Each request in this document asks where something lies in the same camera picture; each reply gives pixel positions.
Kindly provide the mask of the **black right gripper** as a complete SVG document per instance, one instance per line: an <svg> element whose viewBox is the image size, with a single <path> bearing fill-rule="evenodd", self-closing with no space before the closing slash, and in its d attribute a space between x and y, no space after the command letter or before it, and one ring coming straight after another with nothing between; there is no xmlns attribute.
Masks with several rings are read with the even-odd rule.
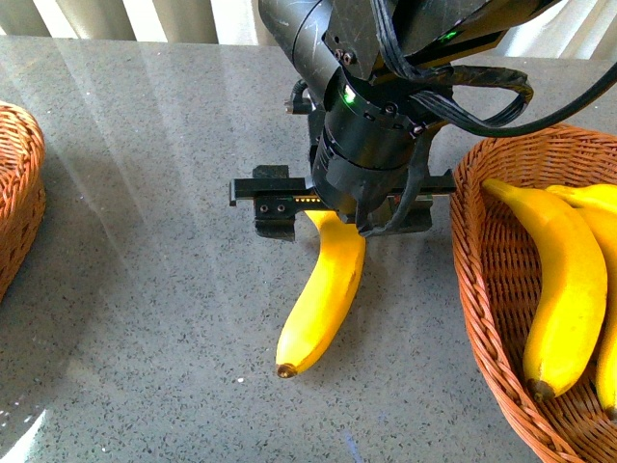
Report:
<svg viewBox="0 0 617 463"><path fill-rule="evenodd" d="M388 196L359 226L363 236L386 236L426 232L432 227L431 207L435 196L447 196L456 190L451 171L427 176L420 184L416 199L407 215L386 227L399 206L400 196ZM310 177L291 177L286 165L259 165L251 178L236 178L229 185L229 204L251 200L255 211L255 231L259 237L283 241L295 240L296 214L305 210L327 210L317 195Z"/></svg>

